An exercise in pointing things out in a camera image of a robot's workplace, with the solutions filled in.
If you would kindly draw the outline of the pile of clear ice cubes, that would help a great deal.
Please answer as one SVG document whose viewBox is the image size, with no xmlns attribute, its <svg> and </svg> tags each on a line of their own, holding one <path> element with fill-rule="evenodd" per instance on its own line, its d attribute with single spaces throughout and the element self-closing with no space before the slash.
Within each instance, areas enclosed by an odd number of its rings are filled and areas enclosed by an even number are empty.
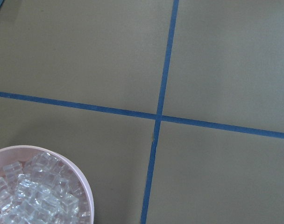
<svg viewBox="0 0 284 224">
<path fill-rule="evenodd" d="M 40 153 L 0 171 L 0 224 L 91 223 L 83 184 L 58 157 Z"/>
</svg>

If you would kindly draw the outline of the pink bowl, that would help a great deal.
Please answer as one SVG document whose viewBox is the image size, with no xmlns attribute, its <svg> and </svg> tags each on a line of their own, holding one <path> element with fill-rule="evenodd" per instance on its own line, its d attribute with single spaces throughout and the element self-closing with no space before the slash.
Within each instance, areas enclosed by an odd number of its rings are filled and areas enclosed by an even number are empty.
<svg viewBox="0 0 284 224">
<path fill-rule="evenodd" d="M 68 158 L 53 152 L 51 150 L 37 147 L 37 146 L 28 146 L 28 145 L 17 145 L 17 146 L 10 146 L 6 148 L 0 149 L 0 175 L 2 174 L 2 167 L 13 163 L 15 161 L 26 162 L 34 157 L 36 154 L 46 152 L 49 153 L 57 158 L 59 158 L 64 164 L 66 164 L 76 175 L 79 181 L 82 184 L 83 189 L 85 190 L 85 195 L 88 200 L 89 209 L 90 209 L 90 223 L 94 223 L 94 200 L 92 195 L 91 186 L 86 179 L 83 172 Z"/>
</svg>

